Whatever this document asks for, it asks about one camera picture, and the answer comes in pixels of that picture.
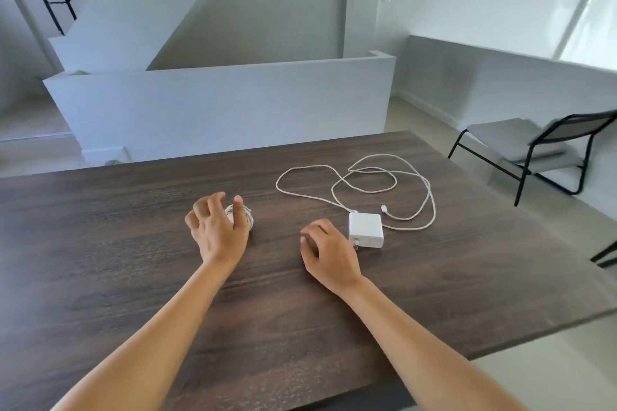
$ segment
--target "wooden table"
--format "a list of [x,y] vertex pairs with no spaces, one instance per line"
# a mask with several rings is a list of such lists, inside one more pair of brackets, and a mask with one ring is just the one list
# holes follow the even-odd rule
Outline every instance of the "wooden table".
[[[393,379],[364,326],[299,256],[300,228],[328,217],[346,232],[347,213],[274,189],[289,167],[342,172],[371,153],[397,154],[428,177],[437,219],[424,231],[386,230],[382,249],[359,252],[362,270],[460,353],[473,359],[617,309],[613,278],[410,132],[2,179],[1,408],[49,409],[174,295],[200,262],[184,215],[218,190],[242,194],[256,223],[168,406],[286,410]],[[298,171],[282,185],[327,197],[334,179]],[[400,181],[386,194],[340,186],[338,195],[405,215],[425,189]],[[429,217],[427,208],[419,219]]]

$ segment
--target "person's left hand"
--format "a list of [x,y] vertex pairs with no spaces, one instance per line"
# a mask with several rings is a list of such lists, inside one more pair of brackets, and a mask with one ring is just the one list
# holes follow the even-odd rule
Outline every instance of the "person's left hand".
[[224,197],[225,192],[218,192],[200,198],[184,220],[204,263],[221,264],[231,273],[246,250],[249,224],[239,195],[233,199],[234,224],[229,222],[221,204]]

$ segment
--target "chair cushion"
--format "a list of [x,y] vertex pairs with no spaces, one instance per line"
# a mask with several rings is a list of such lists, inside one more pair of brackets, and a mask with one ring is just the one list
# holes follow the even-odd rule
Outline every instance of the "chair cushion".
[[[467,130],[491,150],[517,164],[524,164],[529,142],[542,132],[540,127],[527,119],[473,124]],[[581,164],[582,158],[567,143],[544,143],[534,148],[529,168],[532,172],[543,172]]]

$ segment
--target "person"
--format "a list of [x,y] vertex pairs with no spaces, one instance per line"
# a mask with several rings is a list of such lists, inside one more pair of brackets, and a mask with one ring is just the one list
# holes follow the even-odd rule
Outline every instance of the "person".
[[[249,228],[243,199],[233,200],[232,225],[223,210],[224,196],[219,192],[203,197],[186,215],[203,259],[201,266],[150,321],[73,386],[52,411],[160,408],[212,299],[246,249]],[[300,255],[308,272],[359,316],[424,411],[526,409],[365,278],[353,246],[329,220],[313,221],[300,234]]]

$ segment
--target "chair backrest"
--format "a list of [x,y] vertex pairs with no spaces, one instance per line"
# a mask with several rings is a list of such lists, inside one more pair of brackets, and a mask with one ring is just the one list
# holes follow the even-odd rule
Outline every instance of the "chair backrest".
[[595,135],[617,120],[617,109],[594,114],[572,114],[553,120],[529,144],[567,142],[582,136]]

